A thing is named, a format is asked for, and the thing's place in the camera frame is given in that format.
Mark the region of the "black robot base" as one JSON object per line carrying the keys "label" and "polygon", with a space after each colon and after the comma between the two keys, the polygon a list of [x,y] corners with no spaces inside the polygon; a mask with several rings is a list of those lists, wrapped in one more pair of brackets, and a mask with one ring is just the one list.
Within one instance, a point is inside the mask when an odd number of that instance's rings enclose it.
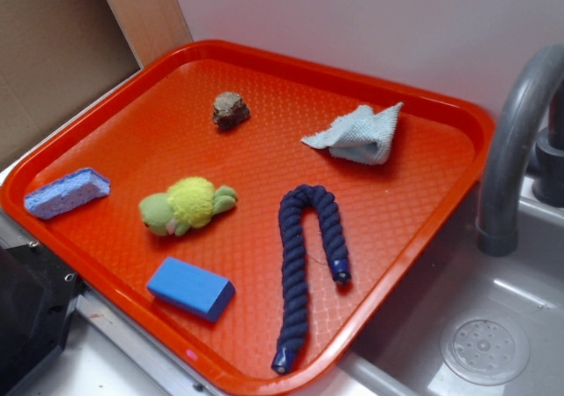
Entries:
{"label": "black robot base", "polygon": [[1,249],[1,394],[14,395],[65,349],[80,279],[49,248]]}

